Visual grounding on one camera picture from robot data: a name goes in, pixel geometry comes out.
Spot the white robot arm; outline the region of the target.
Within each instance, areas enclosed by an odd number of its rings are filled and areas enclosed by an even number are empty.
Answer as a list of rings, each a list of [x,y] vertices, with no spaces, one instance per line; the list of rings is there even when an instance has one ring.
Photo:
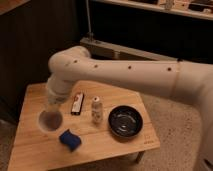
[[[49,104],[62,104],[72,85],[91,80],[188,103],[201,114],[194,171],[213,171],[213,64],[186,61],[96,60],[83,46],[52,55],[46,84]]]

